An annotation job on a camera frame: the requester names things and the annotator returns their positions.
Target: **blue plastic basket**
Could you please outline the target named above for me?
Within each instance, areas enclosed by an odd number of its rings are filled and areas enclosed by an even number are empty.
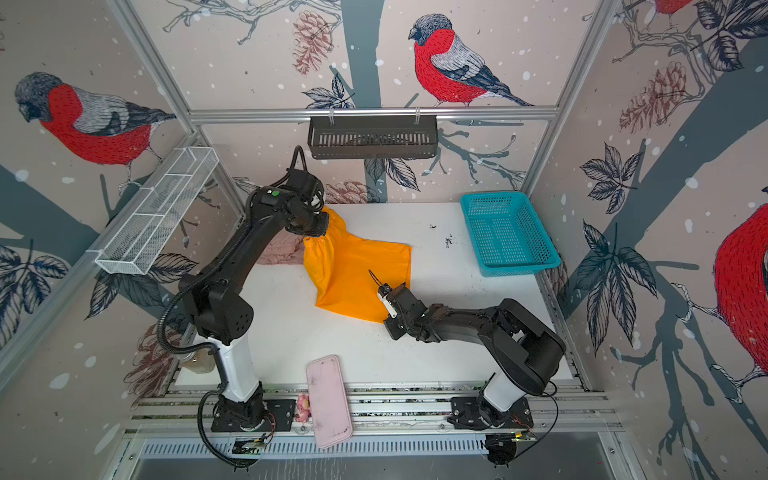
[[[525,194],[469,194],[461,204],[483,276],[528,275],[560,265]]]

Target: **bird wallpaper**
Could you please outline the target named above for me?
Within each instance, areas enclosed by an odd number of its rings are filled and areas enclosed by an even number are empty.
[[[149,35],[193,109],[349,109],[553,105],[595,3],[137,0],[134,5],[153,25]],[[431,161],[316,161],[312,169],[325,184],[365,184],[371,201],[456,201],[476,191],[516,190],[546,125],[544,120],[445,121],[439,125],[438,156]],[[270,172],[283,163],[283,152],[290,155],[293,145],[306,142],[306,125],[203,129],[229,157],[232,175],[253,183],[273,181]],[[265,156],[273,160],[265,164]]]
[[[237,215],[209,181],[147,276],[99,276],[90,263],[66,309],[41,324],[185,133],[101,1],[4,3],[0,71],[0,364],[44,326],[0,392],[0,476],[97,478],[131,407],[166,385],[174,359],[153,335],[162,305],[182,273],[213,259]],[[179,339],[187,318],[173,321]],[[40,435],[58,448],[29,450]]]
[[[531,200],[648,478],[768,474],[768,9],[619,2]]]

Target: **small pink object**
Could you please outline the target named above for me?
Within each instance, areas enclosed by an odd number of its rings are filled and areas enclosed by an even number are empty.
[[[327,449],[352,436],[352,419],[346,401],[339,357],[329,355],[306,366],[306,382],[312,399],[315,444]]]
[[[296,409],[299,411],[296,414],[296,421],[306,423],[307,419],[312,415],[310,411],[310,396],[306,393],[299,395],[299,401],[296,402]]]

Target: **black metal basket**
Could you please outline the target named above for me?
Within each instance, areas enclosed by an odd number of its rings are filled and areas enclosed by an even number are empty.
[[[312,117],[307,139],[312,156],[327,158],[432,158],[437,155],[437,117],[382,115]]]

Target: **white tabletop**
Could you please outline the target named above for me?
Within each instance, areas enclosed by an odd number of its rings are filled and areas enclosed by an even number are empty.
[[[459,204],[356,204],[331,208],[346,221],[347,230],[358,237],[413,247],[411,291],[425,305],[444,303],[476,309],[496,306],[508,297],[554,329],[533,275],[480,275]],[[483,345],[459,341],[421,343],[407,335],[395,341],[382,324],[315,307],[317,290],[301,265],[256,265],[240,295],[255,311],[247,338],[254,368],[264,383],[305,384],[306,364],[330,354],[341,359],[347,383],[455,385],[485,381],[500,371]],[[553,379],[570,378],[563,358]],[[177,386],[217,383],[215,370],[201,375],[181,369],[176,381]]]

